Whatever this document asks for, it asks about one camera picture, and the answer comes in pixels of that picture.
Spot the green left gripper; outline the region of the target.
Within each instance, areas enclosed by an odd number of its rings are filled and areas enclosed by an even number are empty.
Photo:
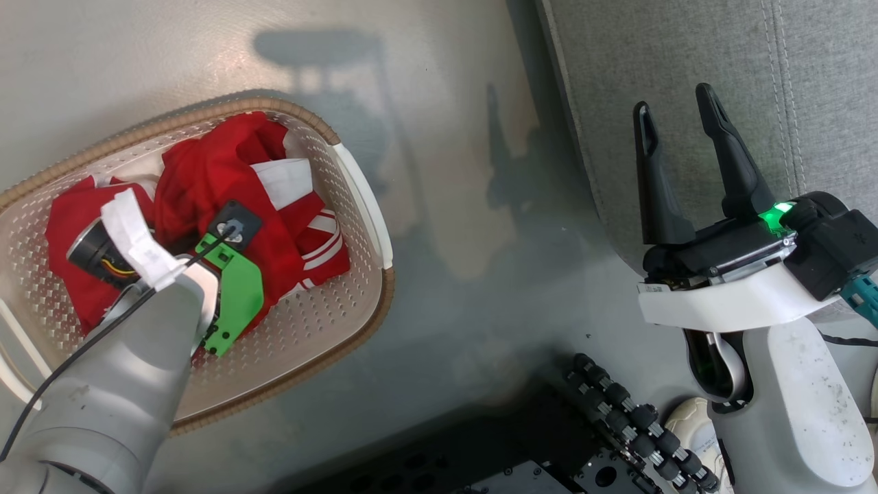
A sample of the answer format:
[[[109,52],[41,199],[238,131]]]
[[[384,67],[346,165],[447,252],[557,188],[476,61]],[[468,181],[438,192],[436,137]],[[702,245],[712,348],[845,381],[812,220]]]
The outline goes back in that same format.
[[[217,309],[202,346],[207,353],[221,357],[263,309],[263,279],[255,263],[228,244],[219,244],[210,233],[200,240],[195,252],[219,272]]]

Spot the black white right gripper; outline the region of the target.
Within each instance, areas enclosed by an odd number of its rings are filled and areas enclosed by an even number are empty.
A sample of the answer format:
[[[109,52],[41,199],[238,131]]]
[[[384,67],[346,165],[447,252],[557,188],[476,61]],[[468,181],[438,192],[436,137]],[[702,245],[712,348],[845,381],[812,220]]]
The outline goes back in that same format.
[[[724,217],[756,217],[772,209],[774,194],[713,87],[706,82],[697,84],[696,100],[700,122],[712,140],[720,169]],[[683,215],[665,174],[663,146],[648,104],[637,103],[632,118],[643,243],[691,243],[696,240],[696,231]],[[794,322],[840,301],[837,293],[816,300],[794,278],[783,263],[794,249],[793,235],[781,238],[778,249],[759,254],[754,262],[729,275],[709,279],[706,287],[672,291],[667,284],[642,283],[639,307],[643,318],[655,325],[733,333]]]

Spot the plain red shirt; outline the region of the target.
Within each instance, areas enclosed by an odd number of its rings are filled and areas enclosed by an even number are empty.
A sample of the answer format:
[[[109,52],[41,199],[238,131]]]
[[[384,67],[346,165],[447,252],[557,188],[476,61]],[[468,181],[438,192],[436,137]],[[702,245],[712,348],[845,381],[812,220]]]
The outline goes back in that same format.
[[[156,191],[113,179],[100,187],[88,177],[53,200],[45,237],[48,266],[62,279],[84,333],[99,325],[119,289],[89,275],[68,260],[68,250],[117,193],[131,189],[157,242],[167,250],[191,250],[206,234],[213,218],[236,201],[261,221],[244,251],[263,278],[264,304],[258,318],[294,288],[304,262],[297,253],[287,215],[272,205],[253,165],[285,158],[287,128],[262,112],[236,115],[198,139],[176,144],[163,154],[163,173]]]

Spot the white rounded plastic cover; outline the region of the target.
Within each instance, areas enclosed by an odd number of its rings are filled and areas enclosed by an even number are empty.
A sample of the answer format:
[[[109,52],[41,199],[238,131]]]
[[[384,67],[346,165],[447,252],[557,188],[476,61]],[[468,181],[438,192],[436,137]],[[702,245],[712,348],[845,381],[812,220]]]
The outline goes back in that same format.
[[[665,429],[673,432],[681,441],[681,446],[695,453],[702,465],[711,469],[720,481],[716,494],[735,494],[713,422],[708,416],[709,401],[693,397],[683,401],[665,420]]]

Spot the white perforated laundry basket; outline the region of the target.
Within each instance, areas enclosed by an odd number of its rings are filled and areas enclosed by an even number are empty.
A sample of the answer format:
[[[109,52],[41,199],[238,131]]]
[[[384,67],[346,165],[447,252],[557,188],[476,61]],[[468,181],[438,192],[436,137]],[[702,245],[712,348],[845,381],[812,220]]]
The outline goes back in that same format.
[[[173,435],[219,422],[289,390],[374,334],[391,307],[393,252],[381,209],[339,138],[320,116],[283,98],[238,93],[175,110],[72,154],[13,187],[0,185],[0,390],[28,403],[84,340],[62,281],[50,272],[44,231],[51,203],[91,173],[148,173],[147,160],[226,119],[264,112],[288,129],[316,191],[335,213],[349,269],[285,295],[223,356],[199,353]]]

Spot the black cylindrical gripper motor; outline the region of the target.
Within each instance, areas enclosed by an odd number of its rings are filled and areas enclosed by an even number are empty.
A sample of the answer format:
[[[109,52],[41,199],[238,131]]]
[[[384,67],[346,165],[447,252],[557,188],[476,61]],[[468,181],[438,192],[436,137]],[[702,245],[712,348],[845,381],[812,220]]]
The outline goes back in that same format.
[[[108,234],[101,218],[94,219],[73,241],[67,259],[92,277],[117,289],[140,279]]]

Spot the grey fabric sofa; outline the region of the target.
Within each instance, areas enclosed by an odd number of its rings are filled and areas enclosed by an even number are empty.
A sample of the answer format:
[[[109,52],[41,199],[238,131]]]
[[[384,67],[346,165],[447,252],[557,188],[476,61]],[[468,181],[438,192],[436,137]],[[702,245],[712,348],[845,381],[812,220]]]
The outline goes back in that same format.
[[[696,228],[724,188],[710,84],[779,200],[824,191],[878,226],[878,0],[538,0],[599,219],[643,273],[633,108]]]

